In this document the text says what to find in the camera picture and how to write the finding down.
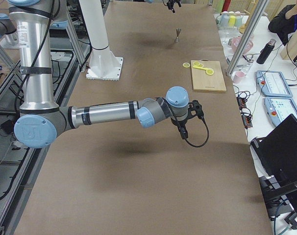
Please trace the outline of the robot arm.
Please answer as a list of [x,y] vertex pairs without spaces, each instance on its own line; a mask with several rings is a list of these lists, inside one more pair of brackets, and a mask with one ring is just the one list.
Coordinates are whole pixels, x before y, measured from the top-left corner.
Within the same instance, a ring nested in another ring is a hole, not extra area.
[[52,81],[49,30],[67,23],[64,0],[11,0],[10,18],[16,22],[20,49],[20,88],[24,100],[14,125],[17,140],[30,148],[51,145],[61,134],[82,125],[137,119],[147,128],[170,118],[182,129],[189,115],[188,92],[181,86],[168,89],[165,97],[114,102],[85,107],[57,102]]

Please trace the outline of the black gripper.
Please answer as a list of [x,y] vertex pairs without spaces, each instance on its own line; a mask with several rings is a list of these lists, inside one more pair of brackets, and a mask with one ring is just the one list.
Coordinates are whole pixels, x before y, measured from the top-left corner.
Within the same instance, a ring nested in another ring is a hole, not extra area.
[[185,127],[185,124],[187,123],[187,116],[181,116],[181,117],[171,117],[171,122],[177,127]]
[[166,6],[171,7],[171,11],[173,13],[175,13],[175,10],[173,8],[175,4],[177,4],[179,7],[181,7],[181,1],[180,0],[168,0],[167,3],[166,3]]

